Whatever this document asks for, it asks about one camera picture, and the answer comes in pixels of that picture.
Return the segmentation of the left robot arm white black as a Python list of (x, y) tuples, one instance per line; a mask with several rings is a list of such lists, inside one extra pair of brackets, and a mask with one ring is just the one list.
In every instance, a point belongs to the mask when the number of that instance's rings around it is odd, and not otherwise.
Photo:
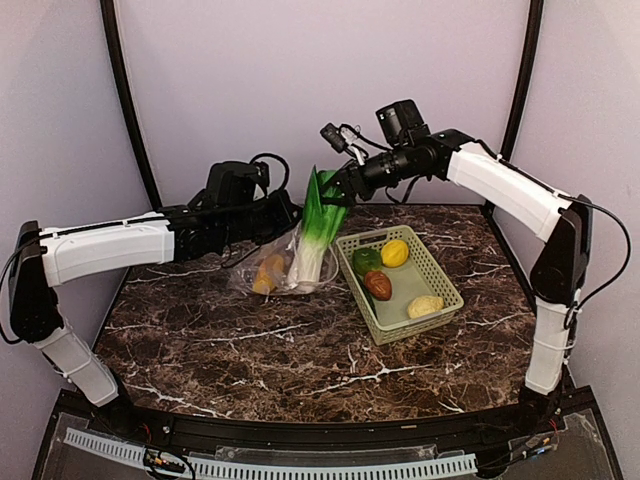
[(260, 199), (234, 196), (215, 203), (200, 192), (186, 205), (141, 216), (66, 229), (22, 225), (6, 275), (10, 328), (16, 342), (35, 346), (97, 407), (120, 436), (141, 427), (125, 389), (60, 313), (55, 287), (81, 277), (143, 264), (164, 264), (222, 254), (235, 243), (266, 244), (296, 226), (302, 209), (285, 190)]

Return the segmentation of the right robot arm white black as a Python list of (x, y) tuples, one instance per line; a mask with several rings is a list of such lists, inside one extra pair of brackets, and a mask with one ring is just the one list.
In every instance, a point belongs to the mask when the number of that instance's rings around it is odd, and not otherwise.
[(390, 150), (368, 159), (354, 154), (331, 177), (329, 186), (342, 193), (336, 204), (352, 206), (405, 179), (438, 177), (475, 192), (528, 227), (544, 248), (530, 272), (536, 325), (524, 390), (550, 395), (562, 378), (577, 316), (587, 302), (581, 290), (597, 205), (545, 184), (456, 129), (403, 128), (387, 141)]

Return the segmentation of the orange yellow toy food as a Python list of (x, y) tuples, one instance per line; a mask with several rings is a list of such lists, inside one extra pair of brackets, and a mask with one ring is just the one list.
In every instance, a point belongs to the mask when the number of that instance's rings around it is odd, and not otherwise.
[(279, 254), (267, 256), (260, 264), (252, 291), (260, 295), (274, 292), (284, 277), (285, 260)]

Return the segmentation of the clear zip top bag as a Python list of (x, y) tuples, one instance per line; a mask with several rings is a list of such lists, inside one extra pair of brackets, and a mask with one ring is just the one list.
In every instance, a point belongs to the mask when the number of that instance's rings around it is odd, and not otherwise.
[(296, 227), (232, 267), (228, 286), (243, 294), (304, 295), (323, 289), (338, 272), (334, 248), (306, 240)]

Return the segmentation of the green white bok choy toy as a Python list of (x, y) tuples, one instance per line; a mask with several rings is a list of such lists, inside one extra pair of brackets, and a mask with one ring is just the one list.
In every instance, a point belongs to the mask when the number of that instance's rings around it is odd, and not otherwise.
[(320, 281), (325, 252), (334, 241), (348, 214), (346, 206), (323, 203), (323, 198), (341, 200), (343, 193), (330, 185), (335, 170), (313, 167), (306, 191), (295, 255), (287, 276), (296, 293), (314, 291)]

